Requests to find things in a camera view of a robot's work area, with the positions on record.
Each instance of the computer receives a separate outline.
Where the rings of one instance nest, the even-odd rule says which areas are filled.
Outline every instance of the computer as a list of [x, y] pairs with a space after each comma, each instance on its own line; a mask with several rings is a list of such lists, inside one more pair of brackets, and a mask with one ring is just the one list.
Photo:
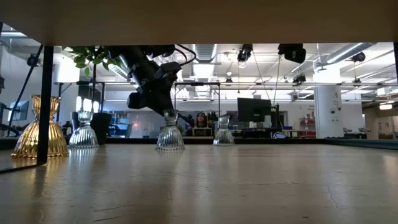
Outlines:
[[[15, 105], [15, 102], [11, 103], [10, 109]], [[16, 111], [14, 112], [13, 121], [25, 121], [27, 119], [27, 112], [29, 110], [29, 100], [20, 101], [16, 106]], [[8, 112], [8, 121], [10, 121], [11, 110]]]
[[266, 115], [271, 115], [271, 100], [238, 98], [239, 122], [264, 122]]

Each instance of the window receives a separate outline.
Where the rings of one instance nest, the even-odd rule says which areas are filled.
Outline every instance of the window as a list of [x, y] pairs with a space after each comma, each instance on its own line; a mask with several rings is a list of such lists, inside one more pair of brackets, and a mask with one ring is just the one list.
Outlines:
[[[80, 111], [81, 104], [82, 104], [81, 97], [78, 96], [76, 98], [76, 111]], [[100, 104], [97, 101], [94, 101], [94, 113], [98, 113], [99, 108], [100, 108]], [[83, 100], [83, 110], [91, 111], [91, 100], [89, 100], [89, 99]]]

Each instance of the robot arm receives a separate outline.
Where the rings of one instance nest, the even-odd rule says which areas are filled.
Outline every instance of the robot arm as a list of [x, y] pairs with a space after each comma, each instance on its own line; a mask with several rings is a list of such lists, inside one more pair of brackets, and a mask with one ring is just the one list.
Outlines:
[[[127, 99], [127, 106], [132, 109], [148, 107], [160, 115], [164, 110], [173, 109], [170, 97], [173, 82], [177, 80], [177, 72], [181, 65], [177, 62], [157, 65], [150, 58], [168, 57], [175, 50], [174, 45], [133, 45], [133, 46], [109, 46], [111, 58], [119, 57], [129, 70], [129, 77], [138, 85], [137, 92], [131, 93]], [[191, 126], [192, 118], [178, 115]]]

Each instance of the green plant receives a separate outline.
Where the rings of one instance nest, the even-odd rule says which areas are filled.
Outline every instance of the green plant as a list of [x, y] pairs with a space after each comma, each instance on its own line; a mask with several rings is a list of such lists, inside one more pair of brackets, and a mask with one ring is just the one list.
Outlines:
[[[90, 64], [93, 64], [93, 86], [96, 84], [96, 71], [97, 65], [102, 64], [102, 66], [109, 71], [109, 65], [121, 65], [121, 61], [118, 58], [108, 58], [108, 48], [106, 46], [86, 46], [86, 47], [69, 47], [68, 50], [72, 54], [73, 61], [76, 63], [76, 68], [81, 68], [85, 70], [85, 75], [90, 75]], [[91, 111], [94, 110], [94, 94], [91, 97]]]

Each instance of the ribbed glass vase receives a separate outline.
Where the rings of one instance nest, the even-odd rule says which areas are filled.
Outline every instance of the ribbed glass vase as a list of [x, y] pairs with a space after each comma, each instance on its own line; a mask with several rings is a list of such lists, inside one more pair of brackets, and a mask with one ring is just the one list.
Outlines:
[[97, 136], [95, 135], [93, 128], [90, 126], [92, 118], [92, 112], [78, 111], [80, 126], [70, 137], [70, 149], [92, 149], [98, 147]]
[[[35, 121], [25, 128], [25, 131], [19, 138], [14, 152], [11, 154], [11, 157], [13, 158], [33, 159], [37, 157], [41, 96], [32, 95], [32, 101], [33, 111], [35, 112]], [[67, 142], [63, 137], [61, 127], [53, 121], [54, 114], [58, 111], [60, 102], [61, 98], [57, 96], [51, 96], [49, 117], [49, 149], [47, 157], [68, 156]]]
[[166, 121], [166, 127], [160, 132], [157, 138], [156, 149], [157, 150], [184, 150], [184, 141], [180, 130], [176, 126], [178, 118], [178, 111], [165, 110], [164, 119]]
[[228, 130], [229, 116], [222, 116], [218, 118], [220, 128], [214, 136], [213, 145], [215, 146], [233, 146], [235, 145], [234, 137], [231, 131]]

